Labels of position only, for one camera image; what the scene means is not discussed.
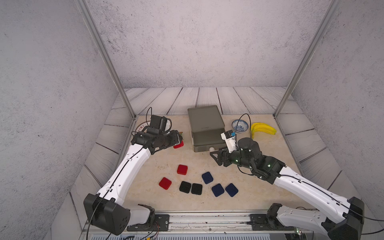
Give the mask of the red brooch box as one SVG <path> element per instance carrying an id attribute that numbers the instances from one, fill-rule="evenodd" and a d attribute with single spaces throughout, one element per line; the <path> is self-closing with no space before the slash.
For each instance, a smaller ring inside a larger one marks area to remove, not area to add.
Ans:
<path id="1" fill-rule="evenodd" d="M 188 166 L 186 165 L 179 165 L 177 168 L 177 174 L 179 175 L 186 175 L 188 172 Z"/>
<path id="2" fill-rule="evenodd" d="M 172 185 L 172 181 L 165 177 L 163 177 L 159 182 L 159 186 L 164 190 L 168 190 L 171 185 Z"/>
<path id="3" fill-rule="evenodd" d="M 183 146 L 184 146 L 184 142 L 181 141 L 179 144 L 173 146 L 173 148 L 174 148 L 174 149 L 178 149 L 178 148 L 181 148 L 181 147 L 183 147 Z"/>

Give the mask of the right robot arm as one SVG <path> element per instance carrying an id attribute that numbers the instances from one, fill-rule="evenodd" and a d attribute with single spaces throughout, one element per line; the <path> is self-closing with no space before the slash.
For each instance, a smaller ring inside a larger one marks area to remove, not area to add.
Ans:
<path id="1" fill-rule="evenodd" d="M 271 230 L 301 228 L 328 236 L 331 240 L 359 240 L 364 225 L 363 201 L 334 194 L 300 176 L 282 161 L 262 154 L 259 144 L 251 138 L 226 139 L 227 146 L 211 152 L 219 166 L 231 164 L 247 168 L 250 175 L 283 188 L 315 209 L 293 209 L 272 204 L 263 225 Z"/>

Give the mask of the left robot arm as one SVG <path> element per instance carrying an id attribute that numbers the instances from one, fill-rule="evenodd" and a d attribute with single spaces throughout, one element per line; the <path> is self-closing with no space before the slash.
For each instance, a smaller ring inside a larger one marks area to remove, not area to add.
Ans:
<path id="1" fill-rule="evenodd" d="M 124 208 L 130 186 L 143 164 L 156 152 L 181 144 L 183 138 L 177 130 L 166 134 L 135 134 L 128 152 L 107 183 L 94 195 L 84 199 L 89 223 L 113 235 L 120 235 L 133 225 L 151 227 L 155 209 L 147 205 Z"/>

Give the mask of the three-tier drawer cabinet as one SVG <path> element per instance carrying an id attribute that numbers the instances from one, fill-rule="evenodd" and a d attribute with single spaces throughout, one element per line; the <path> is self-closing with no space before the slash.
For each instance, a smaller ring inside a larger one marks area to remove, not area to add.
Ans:
<path id="1" fill-rule="evenodd" d="M 218 106 L 189 108 L 194 152 L 209 152 L 210 148 L 219 149 L 226 146 L 221 134 L 225 132 L 225 123 Z"/>

